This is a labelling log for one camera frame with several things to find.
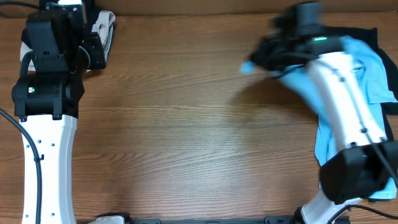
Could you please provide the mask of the light blue t-shirt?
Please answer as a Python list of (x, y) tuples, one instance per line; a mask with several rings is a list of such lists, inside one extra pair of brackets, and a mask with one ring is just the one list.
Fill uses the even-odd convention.
[[(386, 115), (382, 112), (383, 103), (395, 103), (397, 100), (388, 89), (387, 74), (382, 58), (362, 40), (348, 35), (340, 38), (346, 53), (353, 57), (354, 74), (358, 81), (364, 99), (377, 125), (385, 132), (387, 139), (392, 141), (394, 136)], [(328, 124), (325, 105), (319, 92), (303, 65), (291, 65), (281, 72), (270, 71), (271, 76), (277, 77), (283, 85), (300, 95), (315, 114), (318, 115), (318, 129), (315, 141), (315, 157), (322, 166), (337, 154), (335, 137)]]

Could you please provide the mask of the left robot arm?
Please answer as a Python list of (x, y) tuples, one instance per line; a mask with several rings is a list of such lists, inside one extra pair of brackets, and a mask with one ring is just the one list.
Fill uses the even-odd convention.
[(72, 147), (83, 76), (106, 66), (91, 1), (41, 1), (27, 18), (27, 51), (12, 89), (24, 144), (23, 223), (74, 223)]

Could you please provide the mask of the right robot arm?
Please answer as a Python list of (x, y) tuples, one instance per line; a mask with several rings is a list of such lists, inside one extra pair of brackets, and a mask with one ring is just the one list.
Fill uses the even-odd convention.
[(336, 35), (326, 35), (320, 5), (289, 7), (274, 21), (276, 33), (262, 39), (248, 60), (286, 74), (303, 65), (325, 105), (337, 153), (320, 168), (320, 190), (287, 223), (348, 223), (343, 213), (397, 178), (397, 143), (377, 125), (354, 75), (353, 58)]

